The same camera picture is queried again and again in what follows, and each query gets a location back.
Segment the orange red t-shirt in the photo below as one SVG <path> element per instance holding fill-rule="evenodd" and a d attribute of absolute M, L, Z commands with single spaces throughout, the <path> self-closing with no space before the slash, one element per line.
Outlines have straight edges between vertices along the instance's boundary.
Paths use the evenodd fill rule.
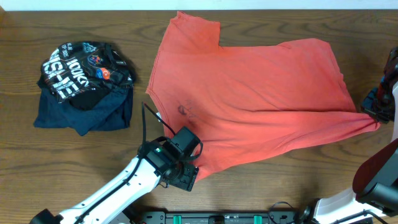
<path fill-rule="evenodd" d="M 219 22 L 178 12 L 146 90 L 167 136 L 187 127 L 203 141 L 199 179 L 379 128 L 357 112 L 328 42 L 222 47 L 220 32 Z"/>

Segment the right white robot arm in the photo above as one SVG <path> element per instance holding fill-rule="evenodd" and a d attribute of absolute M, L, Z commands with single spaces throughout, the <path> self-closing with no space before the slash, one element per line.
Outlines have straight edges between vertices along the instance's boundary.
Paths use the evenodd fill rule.
<path fill-rule="evenodd" d="M 391 142 L 357 170 L 350 189 L 308 206 L 297 223 L 385 223 L 397 215 L 397 48 L 393 48 L 377 88 L 365 97 L 362 112 L 377 122 L 393 122 Z"/>

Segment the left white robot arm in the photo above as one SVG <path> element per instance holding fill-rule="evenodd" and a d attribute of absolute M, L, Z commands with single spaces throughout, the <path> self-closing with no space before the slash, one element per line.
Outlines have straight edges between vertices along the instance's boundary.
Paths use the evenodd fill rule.
<path fill-rule="evenodd" d="M 109 223 L 162 182 L 189 192 L 199 171 L 192 164 L 199 157 L 194 156 L 193 151 L 202 145 L 198 138 L 178 136 L 146 141 L 127 167 L 93 195 L 58 215 L 44 209 L 30 222 Z"/>

